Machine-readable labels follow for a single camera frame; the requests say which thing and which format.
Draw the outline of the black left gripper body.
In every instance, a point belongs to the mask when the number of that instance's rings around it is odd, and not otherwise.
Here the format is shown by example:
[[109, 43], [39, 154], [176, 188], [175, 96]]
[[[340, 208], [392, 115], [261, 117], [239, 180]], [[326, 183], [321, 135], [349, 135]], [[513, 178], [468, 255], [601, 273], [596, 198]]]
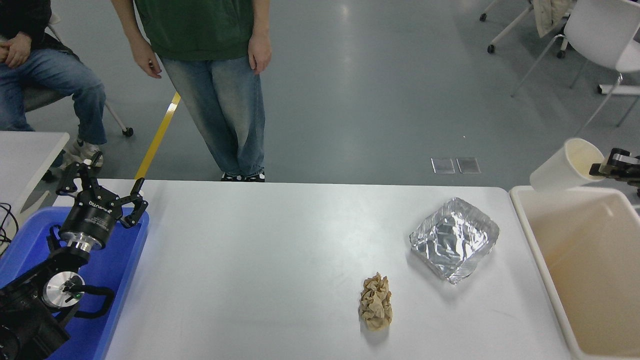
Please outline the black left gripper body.
[[58, 235], [68, 244], [75, 242], [105, 246], [121, 217], [121, 205], [110, 206], [110, 202], [99, 203], [77, 197]]

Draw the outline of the person's left hand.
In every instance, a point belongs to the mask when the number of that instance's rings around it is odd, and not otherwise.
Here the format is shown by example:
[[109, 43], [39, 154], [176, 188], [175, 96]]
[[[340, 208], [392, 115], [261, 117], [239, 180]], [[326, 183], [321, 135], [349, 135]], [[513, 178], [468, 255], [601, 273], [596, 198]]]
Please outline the person's left hand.
[[6, 61], [2, 62], [9, 68], [18, 68], [25, 64], [31, 53], [32, 38], [29, 34], [19, 31], [13, 38], [4, 41], [8, 49]]
[[249, 39], [247, 54], [254, 75], [260, 75], [272, 61], [270, 30], [254, 31]]

